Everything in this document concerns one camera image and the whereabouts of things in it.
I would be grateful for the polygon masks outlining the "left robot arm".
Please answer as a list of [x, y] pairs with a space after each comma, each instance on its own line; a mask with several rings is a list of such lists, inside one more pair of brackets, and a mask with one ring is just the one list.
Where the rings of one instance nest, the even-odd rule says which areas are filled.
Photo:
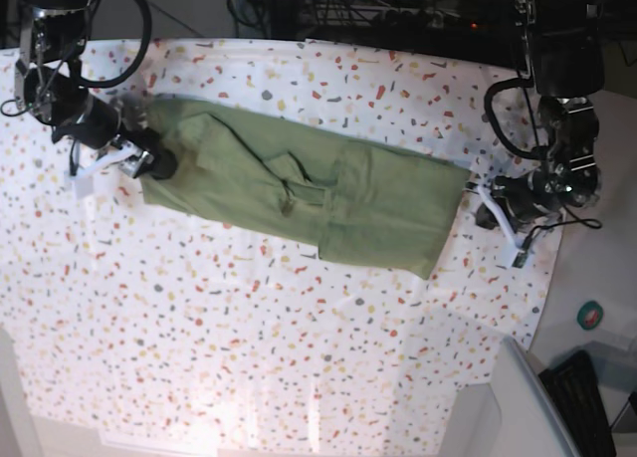
[[[538, 166], [519, 177], [500, 175], [475, 185], [482, 200], [475, 221], [503, 232], [504, 264], [521, 268], [541, 235], [566, 225], [601, 226], [576, 212], [592, 205], [601, 188], [594, 157], [600, 124], [589, 97], [602, 89], [604, 68], [596, 0], [512, 0], [512, 6], [526, 67], [489, 86], [484, 110], [500, 144]], [[495, 97], [513, 89], [539, 95], [538, 104], [528, 107], [531, 129], [544, 129], [547, 139], [530, 150], [505, 135], [494, 110]]]

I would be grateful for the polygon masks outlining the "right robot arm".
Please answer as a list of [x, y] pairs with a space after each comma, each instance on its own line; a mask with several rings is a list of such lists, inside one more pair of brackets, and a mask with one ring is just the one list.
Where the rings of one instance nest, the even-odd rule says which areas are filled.
[[130, 178], [173, 176], [177, 160], [157, 132], [128, 128], [120, 109], [93, 95], [112, 89], [141, 66], [150, 45], [152, 18], [146, 0], [132, 0], [141, 17], [141, 39], [131, 63], [116, 77], [89, 80], [81, 55], [102, 0], [20, 0], [19, 58], [15, 64], [16, 115], [30, 114], [51, 128], [51, 139], [71, 140], [66, 178], [78, 198], [92, 194], [97, 173], [115, 166]]

